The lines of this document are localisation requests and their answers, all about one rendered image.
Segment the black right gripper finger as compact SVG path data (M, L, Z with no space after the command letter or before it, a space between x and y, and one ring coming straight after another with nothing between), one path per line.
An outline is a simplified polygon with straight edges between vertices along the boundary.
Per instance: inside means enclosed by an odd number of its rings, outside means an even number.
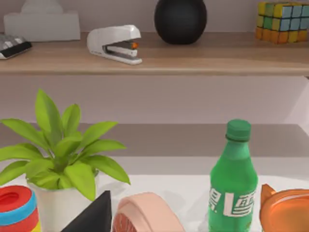
M61 232L111 232L111 192L104 191Z

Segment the pink bread roll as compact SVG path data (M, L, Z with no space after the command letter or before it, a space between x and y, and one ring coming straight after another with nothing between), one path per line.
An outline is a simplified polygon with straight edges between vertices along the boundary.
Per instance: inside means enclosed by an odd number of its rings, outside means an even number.
M167 202L153 192L120 200L111 232L185 232Z

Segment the green plant in white pot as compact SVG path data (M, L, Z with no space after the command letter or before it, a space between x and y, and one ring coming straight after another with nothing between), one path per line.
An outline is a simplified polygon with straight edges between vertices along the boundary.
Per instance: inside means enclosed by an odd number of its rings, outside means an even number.
M79 105L61 113L42 89L37 92L35 116L36 126L17 118L0 119L0 124L26 140L0 147L0 161L10 161L0 171L0 185L24 175L36 195L42 232L61 232L76 217L78 205L96 199L99 173L130 183L123 167L104 155L125 146L103 138L117 122L98 122L80 132Z

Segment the stack of coloured rings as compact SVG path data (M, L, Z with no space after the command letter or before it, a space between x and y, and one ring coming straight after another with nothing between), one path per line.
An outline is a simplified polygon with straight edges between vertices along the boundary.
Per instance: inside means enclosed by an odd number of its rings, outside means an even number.
M0 188L0 232L41 232L37 201L30 188Z

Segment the green bottle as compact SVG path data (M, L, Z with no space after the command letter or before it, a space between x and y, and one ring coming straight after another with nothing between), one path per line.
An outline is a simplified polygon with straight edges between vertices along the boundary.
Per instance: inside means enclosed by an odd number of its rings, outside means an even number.
M232 119L226 128L226 145L210 173L209 232L249 232L258 176L249 140L251 125Z

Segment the white stapler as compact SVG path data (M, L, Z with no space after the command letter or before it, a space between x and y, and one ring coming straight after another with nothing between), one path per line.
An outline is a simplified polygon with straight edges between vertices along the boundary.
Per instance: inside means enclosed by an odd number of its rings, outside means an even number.
M92 55L137 65L142 63L135 41L140 38L140 30L134 25L111 26L90 31L86 44Z

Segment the wooden shelf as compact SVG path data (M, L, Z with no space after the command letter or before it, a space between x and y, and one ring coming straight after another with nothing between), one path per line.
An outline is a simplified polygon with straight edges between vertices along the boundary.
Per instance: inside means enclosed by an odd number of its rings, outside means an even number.
M139 40L139 65L94 56L79 41L34 43L0 60L0 74L309 76L309 42L273 44L252 32L207 32L194 44L170 45L154 32Z

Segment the grey and black keyboard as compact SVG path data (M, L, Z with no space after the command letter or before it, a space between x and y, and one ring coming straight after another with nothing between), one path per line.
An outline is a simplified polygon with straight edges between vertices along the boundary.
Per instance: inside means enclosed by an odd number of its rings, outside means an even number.
M0 33L0 59L10 59L32 48L31 42L21 36Z

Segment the orange cup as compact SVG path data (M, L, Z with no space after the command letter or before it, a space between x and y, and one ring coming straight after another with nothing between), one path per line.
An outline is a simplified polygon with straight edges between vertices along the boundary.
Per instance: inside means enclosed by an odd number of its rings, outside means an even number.
M309 189L277 192L263 184L259 219L262 232L309 232Z

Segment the white tissue box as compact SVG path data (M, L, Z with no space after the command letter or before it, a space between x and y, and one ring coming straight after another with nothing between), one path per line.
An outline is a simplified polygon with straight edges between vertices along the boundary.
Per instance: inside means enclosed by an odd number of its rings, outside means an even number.
M6 35L30 42L81 39L78 12L64 11L59 0L25 0L21 11L4 15L3 22Z

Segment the black round speaker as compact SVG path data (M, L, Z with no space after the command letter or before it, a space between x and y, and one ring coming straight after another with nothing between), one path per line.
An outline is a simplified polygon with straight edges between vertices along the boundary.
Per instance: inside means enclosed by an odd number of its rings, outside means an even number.
M204 0L159 0L154 10L154 27L168 44L193 44L207 23Z

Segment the coloured puzzle cube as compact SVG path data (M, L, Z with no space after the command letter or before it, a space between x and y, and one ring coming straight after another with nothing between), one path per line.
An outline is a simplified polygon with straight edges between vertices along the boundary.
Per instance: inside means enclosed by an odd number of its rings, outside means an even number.
M261 1L255 37L274 44L309 40L309 1Z

